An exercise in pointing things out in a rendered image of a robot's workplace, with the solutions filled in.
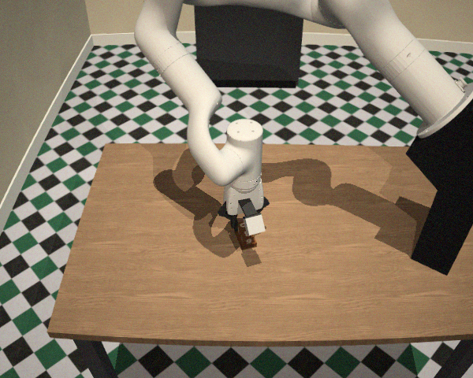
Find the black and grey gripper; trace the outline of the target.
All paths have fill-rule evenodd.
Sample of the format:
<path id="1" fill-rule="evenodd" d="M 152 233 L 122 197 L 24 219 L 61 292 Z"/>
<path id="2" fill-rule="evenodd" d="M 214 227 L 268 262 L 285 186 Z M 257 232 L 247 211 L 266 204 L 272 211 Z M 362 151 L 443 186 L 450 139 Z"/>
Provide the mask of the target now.
<path id="1" fill-rule="evenodd" d="M 251 199 L 257 213 L 260 213 L 263 208 L 270 204 L 268 199 L 264 197 L 262 180 L 260 180 L 257 186 L 249 189 L 236 188 L 231 184 L 226 185 L 223 195 L 224 204 L 219 209 L 218 215 L 231 220 L 230 224 L 231 227 L 234 228 L 235 232 L 238 231 L 237 215 L 244 213 L 238 200 L 246 198 Z"/>

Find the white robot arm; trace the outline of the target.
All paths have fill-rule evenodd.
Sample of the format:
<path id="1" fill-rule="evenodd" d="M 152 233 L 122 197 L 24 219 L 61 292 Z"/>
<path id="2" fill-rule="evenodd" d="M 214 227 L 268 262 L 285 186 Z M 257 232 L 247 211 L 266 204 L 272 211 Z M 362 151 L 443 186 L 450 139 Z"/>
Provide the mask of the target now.
<path id="1" fill-rule="evenodd" d="M 263 127 L 254 120 L 235 120 L 227 127 L 225 145 L 215 146 L 209 123 L 222 95 L 177 38 L 183 3 L 272 9 L 347 29 L 366 59 L 423 119 L 416 132 L 421 139 L 444 127 L 473 99 L 473 83 L 454 80 L 400 22 L 389 0 L 144 0 L 134 30 L 136 45 L 187 108 L 188 148 L 218 186 L 249 189 L 259 184 Z"/>

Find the brown calendar cube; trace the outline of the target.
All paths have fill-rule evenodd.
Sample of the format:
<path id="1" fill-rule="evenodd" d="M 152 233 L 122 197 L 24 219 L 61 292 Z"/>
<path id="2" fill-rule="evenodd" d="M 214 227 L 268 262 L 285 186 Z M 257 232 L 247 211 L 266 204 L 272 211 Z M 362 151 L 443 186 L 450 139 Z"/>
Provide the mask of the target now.
<path id="1" fill-rule="evenodd" d="M 246 230 L 240 232 L 240 238 L 243 245 L 254 242 L 254 235 L 247 235 Z"/>
<path id="2" fill-rule="evenodd" d="M 244 226 L 244 222 L 243 222 L 243 221 L 238 222 L 238 233 L 239 233 L 239 236 L 240 236 L 240 232 L 241 232 L 241 231 L 244 231 L 244 230 L 246 230 L 246 229 L 245 229 L 245 226 Z"/>

